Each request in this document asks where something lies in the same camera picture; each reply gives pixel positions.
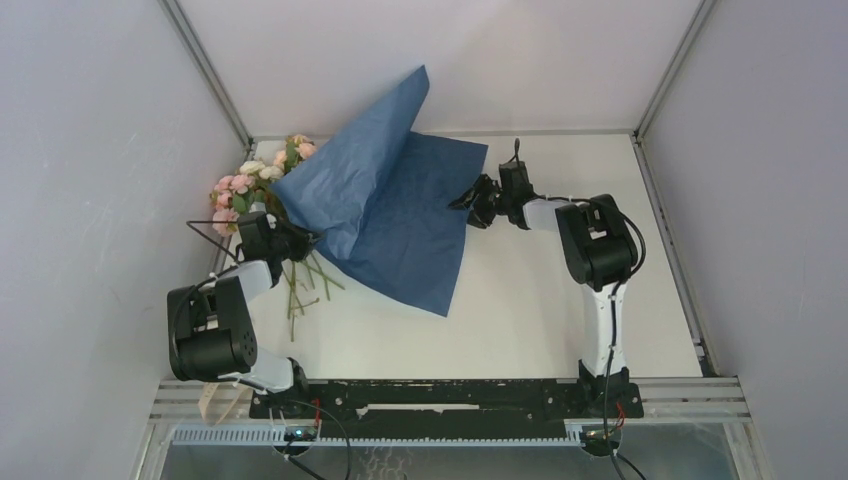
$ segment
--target metal corner post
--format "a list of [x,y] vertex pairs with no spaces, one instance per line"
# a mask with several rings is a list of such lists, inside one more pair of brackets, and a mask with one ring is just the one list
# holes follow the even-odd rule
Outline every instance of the metal corner post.
[[197,32],[191,26],[191,22],[188,16],[186,16],[185,10],[180,5],[179,0],[159,0],[159,4],[183,40],[183,44],[185,44],[189,55],[191,55],[192,61],[203,76],[203,80],[209,87],[212,96],[215,97],[215,100],[217,100],[221,109],[224,111],[224,115],[227,117],[227,121],[230,123],[239,141],[244,145],[245,149],[251,148],[253,139],[250,136],[250,132],[247,131],[247,127],[242,122],[238,110],[236,110],[232,99],[224,88],[221,78],[215,71],[209,55],[206,54],[206,50],[203,48],[203,44],[200,43],[200,38],[198,38]]
[[695,10],[695,15],[692,17],[692,21],[689,22],[689,26],[686,28],[686,33],[680,41],[680,45],[677,46],[677,50],[674,52],[674,56],[671,58],[668,68],[666,68],[665,73],[663,73],[662,80],[660,80],[659,85],[657,85],[657,89],[651,96],[651,100],[648,102],[648,107],[645,109],[645,113],[642,114],[642,119],[639,120],[639,125],[636,127],[636,131],[634,132],[634,136],[637,141],[641,142],[645,137],[645,134],[648,132],[648,128],[650,128],[651,123],[654,121],[654,118],[656,118],[660,106],[662,106],[663,100],[665,100],[665,97],[669,92],[671,84],[674,82],[674,79],[680,72],[680,68],[689,56],[689,52],[692,50],[692,45],[694,45],[695,40],[698,38],[698,35],[704,27],[704,24],[707,22],[707,19],[709,19],[716,3],[718,3],[718,0],[701,0],[701,3]]

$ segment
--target blue paper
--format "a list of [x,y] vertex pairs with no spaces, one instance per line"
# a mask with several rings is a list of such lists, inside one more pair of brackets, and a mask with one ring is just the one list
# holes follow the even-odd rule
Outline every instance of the blue paper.
[[410,133],[429,88],[421,67],[272,185],[340,270],[395,300],[450,308],[467,212],[449,210],[480,175],[487,146]]

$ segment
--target gray wall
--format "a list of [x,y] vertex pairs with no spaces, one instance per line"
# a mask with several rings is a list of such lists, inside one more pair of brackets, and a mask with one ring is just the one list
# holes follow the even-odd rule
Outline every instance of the gray wall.
[[127,478],[240,146],[153,0],[0,11],[0,478]]
[[846,25],[842,0],[721,2],[648,133],[719,366],[778,478],[848,469]]

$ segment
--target flower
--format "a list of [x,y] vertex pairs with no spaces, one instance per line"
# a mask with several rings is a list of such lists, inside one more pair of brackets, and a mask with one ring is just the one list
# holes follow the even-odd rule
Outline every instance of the flower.
[[228,191],[219,193],[218,200],[215,202],[215,210],[230,208],[230,199],[232,198],[233,194]]
[[272,165],[270,167],[265,167],[259,171],[259,178],[265,180],[277,180],[282,178],[283,170],[280,167]]
[[229,190],[230,189],[230,182],[232,182],[232,181],[233,181],[233,176],[227,175],[226,177],[218,180],[218,184],[215,185],[215,190],[217,190],[219,193]]
[[283,168],[283,165],[286,164],[287,159],[288,158],[286,157],[286,149],[284,148],[277,152],[277,156],[274,157],[274,165]]
[[239,173],[250,175],[253,173],[259,173],[259,170],[262,170],[263,168],[265,168],[265,164],[259,160],[248,160],[239,167]]
[[[215,215],[212,215],[213,222],[235,222],[238,220],[238,213],[230,208],[218,210]],[[235,230],[230,228],[231,225],[226,223],[213,223],[212,228],[215,229],[222,237],[229,237]]]
[[247,187],[253,185],[255,180],[250,175],[236,175],[233,177],[230,188],[239,195],[247,193]]
[[297,147],[295,150],[297,150],[297,153],[299,153],[300,156],[303,157],[304,160],[306,160],[307,158],[311,157],[312,154],[315,153],[316,150],[318,150],[318,148],[311,143],[301,143],[300,146]]
[[312,140],[309,139],[306,135],[292,135],[291,141],[294,142],[295,145],[300,145],[301,143],[312,143]]

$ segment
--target beige strap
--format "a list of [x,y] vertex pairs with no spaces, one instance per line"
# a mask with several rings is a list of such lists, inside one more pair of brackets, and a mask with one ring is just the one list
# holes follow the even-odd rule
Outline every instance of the beige strap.
[[233,407],[236,406],[236,403],[238,402],[239,398],[244,395],[244,392],[250,390],[248,387],[240,383],[236,385],[236,390],[238,391],[236,396],[233,397],[233,399],[227,405],[227,408],[224,410],[221,416],[218,417],[215,423],[210,423],[209,419],[206,418],[207,410],[209,409],[209,404],[212,402],[212,398],[215,397],[215,392],[218,390],[218,385],[218,383],[204,384],[203,392],[200,394],[200,400],[197,401],[197,407],[200,408],[200,417],[203,419],[203,423],[210,427],[214,427],[223,422],[224,419],[227,418],[227,415],[230,414],[230,411],[232,411]]

